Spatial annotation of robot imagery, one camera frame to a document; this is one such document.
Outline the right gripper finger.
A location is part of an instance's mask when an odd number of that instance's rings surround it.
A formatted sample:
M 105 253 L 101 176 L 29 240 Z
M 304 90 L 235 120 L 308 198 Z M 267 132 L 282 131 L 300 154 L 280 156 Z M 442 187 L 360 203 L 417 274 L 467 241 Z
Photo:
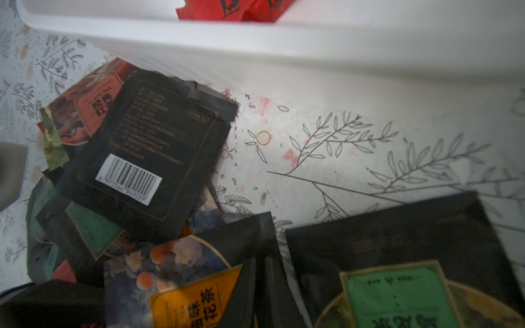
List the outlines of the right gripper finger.
M 27 153 L 27 146 L 1 142 L 1 210 L 19 198 Z

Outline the orange label tea bag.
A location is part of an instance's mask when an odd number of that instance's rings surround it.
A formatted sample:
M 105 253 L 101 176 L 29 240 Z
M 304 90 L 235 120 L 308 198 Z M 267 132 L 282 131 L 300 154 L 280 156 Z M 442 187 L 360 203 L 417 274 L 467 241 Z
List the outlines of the orange label tea bag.
M 108 327 L 304 327 L 271 213 L 104 266 Z

